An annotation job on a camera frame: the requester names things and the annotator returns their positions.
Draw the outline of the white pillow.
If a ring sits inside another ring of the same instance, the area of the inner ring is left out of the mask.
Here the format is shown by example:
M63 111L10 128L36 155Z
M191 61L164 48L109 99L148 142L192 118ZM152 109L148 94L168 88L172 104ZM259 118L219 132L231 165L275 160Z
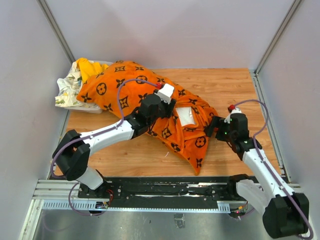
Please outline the white pillow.
M177 107L176 112L182 127L196 124L191 107Z

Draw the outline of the orange patterned plush pillowcase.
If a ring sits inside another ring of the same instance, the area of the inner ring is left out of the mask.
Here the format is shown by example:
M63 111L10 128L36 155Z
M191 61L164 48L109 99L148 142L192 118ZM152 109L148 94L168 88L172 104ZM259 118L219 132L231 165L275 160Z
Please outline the orange patterned plush pillowcase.
M199 175L209 144L204 128L218 113L198 95L139 63L118 60L104 72L91 76L76 98L121 118L139 107L147 95L154 92L156 85L164 84L174 86L174 110L170 118L159 118L147 134L189 162L195 175ZM181 125L176 108L183 107L192 108L195 125Z

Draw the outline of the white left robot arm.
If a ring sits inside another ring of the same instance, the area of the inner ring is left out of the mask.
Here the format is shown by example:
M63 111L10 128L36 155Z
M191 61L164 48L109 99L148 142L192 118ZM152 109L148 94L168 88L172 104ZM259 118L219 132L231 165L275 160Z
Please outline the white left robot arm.
M111 185L98 170L88 166L90 156L148 132L158 119L172 115L175 104L175 99L153 93L147 95L131 114L113 125L83 133L70 130L53 153L53 161L67 181L77 181L85 185L96 198L103 198L112 193Z

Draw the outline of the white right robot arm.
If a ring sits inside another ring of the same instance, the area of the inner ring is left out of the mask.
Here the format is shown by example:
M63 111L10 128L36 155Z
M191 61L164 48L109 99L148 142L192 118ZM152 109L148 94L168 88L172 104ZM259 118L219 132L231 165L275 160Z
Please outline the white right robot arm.
M254 173L259 185L246 174L229 177L226 193L232 200L244 198L262 216L263 226L273 239L311 233L309 200L304 193L295 192L277 173L262 146L252 137L248 119L235 108L226 117L214 116L204 129L207 137L215 136L229 144Z

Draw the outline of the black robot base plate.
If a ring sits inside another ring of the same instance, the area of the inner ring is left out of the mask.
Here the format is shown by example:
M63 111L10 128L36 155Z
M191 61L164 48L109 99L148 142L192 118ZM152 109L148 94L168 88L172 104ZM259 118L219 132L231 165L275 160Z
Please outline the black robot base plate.
M111 194L98 198L80 184L77 196L81 199L142 198L209 198L217 202L245 205L243 197L236 196L229 186L228 176L163 176L163 177L107 177Z

